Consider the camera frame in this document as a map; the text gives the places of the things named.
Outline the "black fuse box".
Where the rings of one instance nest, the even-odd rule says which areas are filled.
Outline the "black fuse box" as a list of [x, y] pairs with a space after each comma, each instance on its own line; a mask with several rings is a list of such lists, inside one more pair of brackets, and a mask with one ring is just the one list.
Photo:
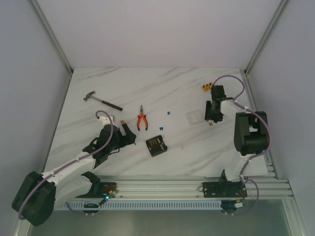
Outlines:
[[161, 135], [146, 140], [146, 146], [149, 150], [151, 157], [160, 155], [168, 150], [168, 147], [165, 144], [163, 137]]

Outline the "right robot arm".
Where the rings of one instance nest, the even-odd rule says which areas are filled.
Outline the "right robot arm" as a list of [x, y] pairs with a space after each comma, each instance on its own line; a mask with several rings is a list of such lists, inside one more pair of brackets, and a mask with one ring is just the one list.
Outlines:
[[240, 105], [235, 98], [227, 97], [222, 85], [212, 86], [211, 101], [206, 102], [205, 120], [222, 122], [224, 117], [234, 121], [234, 156], [223, 170], [225, 180], [218, 183], [218, 191], [229, 196], [235, 183], [243, 180], [246, 166], [252, 159], [263, 155], [270, 147], [270, 132], [265, 112], [254, 112]]

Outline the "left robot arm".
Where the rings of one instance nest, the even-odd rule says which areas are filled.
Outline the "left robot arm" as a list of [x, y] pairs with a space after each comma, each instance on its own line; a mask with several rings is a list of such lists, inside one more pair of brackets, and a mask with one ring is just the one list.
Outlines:
[[115, 150], [135, 143], [136, 135], [123, 123], [122, 134], [116, 125], [106, 124], [72, 160], [51, 171], [29, 173], [20, 186], [12, 208], [21, 219], [33, 226], [40, 226], [51, 216], [54, 209], [87, 195], [94, 198], [100, 194], [100, 179], [93, 171], [108, 159]]

